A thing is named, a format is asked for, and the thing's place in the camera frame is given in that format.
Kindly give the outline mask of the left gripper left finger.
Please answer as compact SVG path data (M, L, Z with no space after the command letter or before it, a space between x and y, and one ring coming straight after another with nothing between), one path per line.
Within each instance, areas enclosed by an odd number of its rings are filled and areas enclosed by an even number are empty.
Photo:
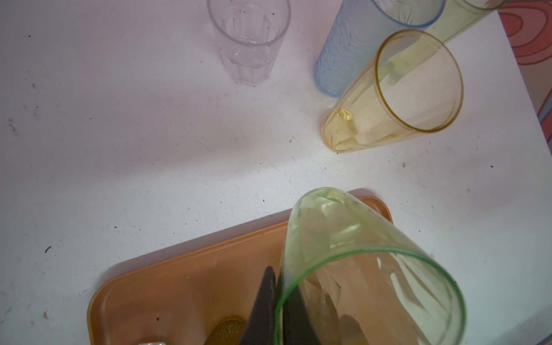
M239 345L269 345L275 329L276 276L272 266L266 267L250 319Z

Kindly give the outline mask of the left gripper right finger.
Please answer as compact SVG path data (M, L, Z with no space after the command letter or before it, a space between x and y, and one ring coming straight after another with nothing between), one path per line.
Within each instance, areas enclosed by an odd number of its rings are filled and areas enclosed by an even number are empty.
M320 344L311 323L301 284L290 292L283 305L282 341L285 345Z

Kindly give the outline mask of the brown tall glass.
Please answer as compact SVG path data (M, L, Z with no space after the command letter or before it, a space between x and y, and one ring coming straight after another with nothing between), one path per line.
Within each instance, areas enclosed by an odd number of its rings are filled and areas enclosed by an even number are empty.
M238 345L247 322L237 316L222 320L210 333L205 345Z

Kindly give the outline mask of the green short glass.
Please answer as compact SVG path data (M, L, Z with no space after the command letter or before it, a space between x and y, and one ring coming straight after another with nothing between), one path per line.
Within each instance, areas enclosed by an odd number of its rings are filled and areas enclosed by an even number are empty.
M336 188L306 193L291 211L274 344L283 344L283 305L297 284L320 344L460 344L464 337L464 297L449 272Z

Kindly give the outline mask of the brown plastic tray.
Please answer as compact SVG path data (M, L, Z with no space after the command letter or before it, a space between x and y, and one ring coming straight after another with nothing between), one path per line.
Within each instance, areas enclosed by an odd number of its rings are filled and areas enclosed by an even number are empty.
M90 343L204 344L223 320L247 320L265 269L280 267L288 217L108 280L89 303Z

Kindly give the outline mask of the yellow tall glass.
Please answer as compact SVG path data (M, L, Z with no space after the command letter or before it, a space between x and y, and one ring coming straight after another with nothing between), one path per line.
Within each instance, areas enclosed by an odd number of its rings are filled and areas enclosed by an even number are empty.
M440 132L458 117L464 82L451 51L432 34L389 36L336 102L321 138L336 153Z

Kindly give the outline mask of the bluish clear tall glass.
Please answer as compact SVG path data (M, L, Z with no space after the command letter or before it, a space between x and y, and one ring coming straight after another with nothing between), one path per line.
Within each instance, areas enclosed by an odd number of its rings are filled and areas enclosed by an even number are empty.
M316 86L341 97L391 34L425 30L444 7L440 0L344 0L313 70Z

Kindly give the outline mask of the green tall glass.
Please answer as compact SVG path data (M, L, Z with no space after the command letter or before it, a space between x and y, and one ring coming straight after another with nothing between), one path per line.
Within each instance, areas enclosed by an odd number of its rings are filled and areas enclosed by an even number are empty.
M505 0L447 0L441 16L425 31L448 43L504 3Z

